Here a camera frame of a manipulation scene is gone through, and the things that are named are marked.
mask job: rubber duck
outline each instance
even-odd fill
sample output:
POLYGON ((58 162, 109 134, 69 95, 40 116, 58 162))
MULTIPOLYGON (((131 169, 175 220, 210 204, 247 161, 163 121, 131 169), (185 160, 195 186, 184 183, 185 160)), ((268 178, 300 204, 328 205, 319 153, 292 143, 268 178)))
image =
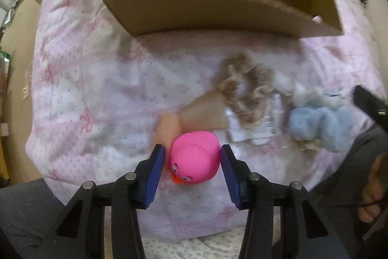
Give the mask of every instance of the rubber duck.
POLYGON ((177 184, 199 184, 212 179, 220 167, 220 143, 207 131, 185 133, 171 145, 168 168, 177 184))

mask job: silver rivet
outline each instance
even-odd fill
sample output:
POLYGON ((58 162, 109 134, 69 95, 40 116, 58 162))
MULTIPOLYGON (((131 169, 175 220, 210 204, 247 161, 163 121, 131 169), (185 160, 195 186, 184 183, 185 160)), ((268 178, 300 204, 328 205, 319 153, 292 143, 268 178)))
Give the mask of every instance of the silver rivet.
POLYGON ((293 187, 296 190, 300 190, 303 188, 303 185, 298 181, 291 182, 291 187, 293 187))
POLYGON ((135 180, 136 179, 136 174, 134 172, 129 172, 125 175, 126 180, 135 180))
POLYGON ((87 181, 82 186, 84 189, 89 190, 94 186, 94 183, 92 181, 87 181))
POLYGON ((254 181, 259 180, 260 175, 257 172, 251 172, 249 174, 249 179, 254 180, 254 181))

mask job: gray pants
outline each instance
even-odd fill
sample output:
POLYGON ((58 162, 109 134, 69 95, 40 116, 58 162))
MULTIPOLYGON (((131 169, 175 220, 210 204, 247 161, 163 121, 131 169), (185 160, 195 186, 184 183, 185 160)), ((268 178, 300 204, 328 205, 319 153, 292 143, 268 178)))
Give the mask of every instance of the gray pants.
MULTIPOLYGON (((319 204, 331 219, 350 256, 358 251, 356 208, 330 205, 360 201, 375 157, 388 148, 388 137, 379 128, 362 134, 354 143, 341 168, 314 191, 324 194, 319 204)), ((0 227, 23 259, 33 259, 42 238, 63 204, 51 193, 43 179, 0 190, 0 227)))

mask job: blue fluffy object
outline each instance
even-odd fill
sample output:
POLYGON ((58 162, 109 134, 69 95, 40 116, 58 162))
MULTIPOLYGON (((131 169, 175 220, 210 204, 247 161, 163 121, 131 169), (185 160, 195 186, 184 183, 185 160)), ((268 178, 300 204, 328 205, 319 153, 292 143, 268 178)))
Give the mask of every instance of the blue fluffy object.
POLYGON ((330 152, 347 149, 348 133, 353 126, 352 111, 348 107, 336 111, 326 107, 300 107, 290 114, 290 129, 297 139, 321 139, 322 146, 330 152))

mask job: pink blanket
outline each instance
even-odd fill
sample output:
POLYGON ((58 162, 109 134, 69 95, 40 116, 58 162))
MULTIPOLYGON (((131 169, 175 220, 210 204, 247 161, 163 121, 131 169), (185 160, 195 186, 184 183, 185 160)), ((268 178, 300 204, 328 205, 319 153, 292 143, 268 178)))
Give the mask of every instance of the pink blanket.
MULTIPOLYGON (((384 95, 370 57, 372 33, 358 0, 336 0, 345 35, 295 40, 270 34, 187 31, 134 38, 102 0, 43 0, 32 72, 33 126, 26 144, 54 194, 67 203, 87 180, 115 181, 150 154, 158 114, 213 88, 225 58, 250 49, 263 65, 306 86, 349 95, 356 84, 384 95)), ((353 137, 370 121, 355 110, 353 137)), ((217 131, 220 143, 230 143, 217 131)), ((269 180, 312 188, 346 153, 306 155, 288 146, 233 144, 239 159, 269 180)), ((163 177, 154 203, 139 212, 143 236, 178 240, 242 225, 222 172, 197 186, 163 177)))

